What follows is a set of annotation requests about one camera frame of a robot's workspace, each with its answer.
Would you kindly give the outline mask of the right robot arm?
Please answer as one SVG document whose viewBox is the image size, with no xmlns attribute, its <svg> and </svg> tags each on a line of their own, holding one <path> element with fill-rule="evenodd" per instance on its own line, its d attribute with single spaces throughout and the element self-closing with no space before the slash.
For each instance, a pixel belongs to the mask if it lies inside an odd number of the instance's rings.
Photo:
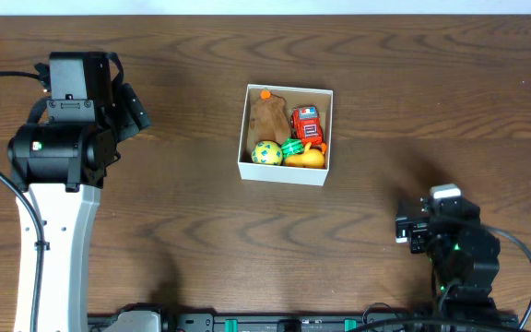
<svg viewBox="0 0 531 332">
<path fill-rule="evenodd" d="M 498 310 L 490 297 L 501 243 L 481 227 L 479 206 L 463 197 L 401 201 L 395 237 L 431 262 L 432 316 L 519 326 L 518 316 Z"/>
</svg>

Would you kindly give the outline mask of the yellow ball with blue letters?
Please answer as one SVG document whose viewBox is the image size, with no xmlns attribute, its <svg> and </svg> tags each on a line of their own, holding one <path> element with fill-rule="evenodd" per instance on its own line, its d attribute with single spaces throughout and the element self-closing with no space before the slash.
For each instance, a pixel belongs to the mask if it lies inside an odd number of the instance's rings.
<svg viewBox="0 0 531 332">
<path fill-rule="evenodd" d="M 279 166 L 283 161 L 283 152 L 275 141 L 260 141 L 251 153 L 253 163 Z"/>
</svg>

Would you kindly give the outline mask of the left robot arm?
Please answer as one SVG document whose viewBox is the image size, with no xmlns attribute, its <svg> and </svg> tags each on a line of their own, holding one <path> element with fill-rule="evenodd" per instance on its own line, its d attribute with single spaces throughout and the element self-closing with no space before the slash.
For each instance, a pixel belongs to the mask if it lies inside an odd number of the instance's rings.
<svg viewBox="0 0 531 332">
<path fill-rule="evenodd" d="M 133 88 L 44 98 L 8 145 L 21 226 L 17 331 L 85 331 L 92 227 L 120 142 L 149 127 Z"/>
</svg>

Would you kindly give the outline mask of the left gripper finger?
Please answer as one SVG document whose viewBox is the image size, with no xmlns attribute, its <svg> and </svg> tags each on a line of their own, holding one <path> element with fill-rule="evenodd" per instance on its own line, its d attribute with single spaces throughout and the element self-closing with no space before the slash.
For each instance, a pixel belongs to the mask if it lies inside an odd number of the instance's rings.
<svg viewBox="0 0 531 332">
<path fill-rule="evenodd" d="M 117 141 L 122 142 L 139 133 L 136 116 L 124 109 L 117 109 L 115 113 L 115 128 Z"/>
<path fill-rule="evenodd" d="M 127 123 L 130 126 L 135 126 L 138 130 L 145 130 L 150 127 L 151 120 L 148 117 L 148 113 L 132 86 L 128 83 L 123 84 L 122 93 L 124 95 L 124 107 L 127 112 Z"/>
</svg>

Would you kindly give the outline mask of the green plastic cylinder toy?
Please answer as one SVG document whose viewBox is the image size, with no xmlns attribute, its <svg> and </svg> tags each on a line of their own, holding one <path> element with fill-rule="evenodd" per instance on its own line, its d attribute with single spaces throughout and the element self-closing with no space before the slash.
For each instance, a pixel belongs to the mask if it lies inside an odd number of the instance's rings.
<svg viewBox="0 0 531 332">
<path fill-rule="evenodd" d="M 289 137 L 280 148 L 284 159 L 304 152 L 304 145 L 298 138 Z"/>
</svg>

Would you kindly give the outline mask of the brown plush toy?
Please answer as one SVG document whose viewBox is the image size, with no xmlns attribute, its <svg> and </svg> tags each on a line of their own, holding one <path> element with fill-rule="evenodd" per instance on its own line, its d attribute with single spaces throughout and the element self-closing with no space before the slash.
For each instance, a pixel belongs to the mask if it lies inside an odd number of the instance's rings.
<svg viewBox="0 0 531 332">
<path fill-rule="evenodd" d="M 250 129 L 254 143 L 274 141 L 279 145 L 291 137 L 286 101 L 268 89 L 262 89 L 252 104 Z"/>
</svg>

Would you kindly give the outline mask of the yellow rubber duck toy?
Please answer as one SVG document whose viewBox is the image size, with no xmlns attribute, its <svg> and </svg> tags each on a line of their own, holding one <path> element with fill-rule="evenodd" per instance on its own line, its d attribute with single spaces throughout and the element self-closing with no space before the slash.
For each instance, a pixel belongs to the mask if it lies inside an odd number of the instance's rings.
<svg viewBox="0 0 531 332">
<path fill-rule="evenodd" d="M 327 145 L 313 146 L 311 142 L 307 143 L 301 154 L 290 155 L 284 159 L 284 165 L 290 167 L 323 169 L 325 167 L 325 153 Z"/>
</svg>

